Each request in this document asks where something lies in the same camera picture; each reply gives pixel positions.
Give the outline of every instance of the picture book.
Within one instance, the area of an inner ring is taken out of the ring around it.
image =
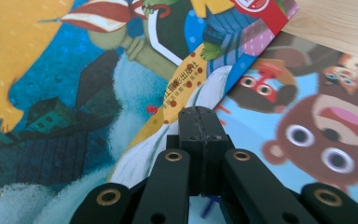
[[[145,179],[178,112],[214,108],[297,11],[294,0],[0,2],[0,223],[68,223],[97,186]],[[191,223],[213,219],[218,199],[203,200]]]
[[[358,57],[280,33],[215,111],[287,188],[323,182],[358,202]]]

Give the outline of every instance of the cartoon bear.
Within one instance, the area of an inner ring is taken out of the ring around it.
[[[281,113],[296,97],[293,74],[284,61],[258,59],[251,67],[257,74],[242,75],[227,94],[241,108],[263,113]]]
[[[348,191],[358,183],[358,92],[345,98],[342,91],[329,91],[297,103],[262,152],[272,164],[291,161],[318,181]]]
[[[330,66],[323,70],[325,85],[339,84],[347,94],[353,95],[358,90],[358,58],[343,54],[338,66]]]

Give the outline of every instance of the red circle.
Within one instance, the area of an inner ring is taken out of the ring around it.
[[[179,86],[179,81],[178,81],[178,80],[174,80],[172,84],[173,84],[173,86],[176,88],[176,87]]]

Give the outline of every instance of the yellow cartoon character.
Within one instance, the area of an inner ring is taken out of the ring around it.
[[[38,21],[68,12],[73,0],[0,2],[0,130],[8,133],[23,112],[8,100],[11,86],[47,47],[60,25],[41,26]]]

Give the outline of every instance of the orange bear ear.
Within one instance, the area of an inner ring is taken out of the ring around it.
[[[271,164],[278,165],[286,161],[286,155],[284,154],[278,140],[271,140],[267,142],[261,150],[264,158]]]

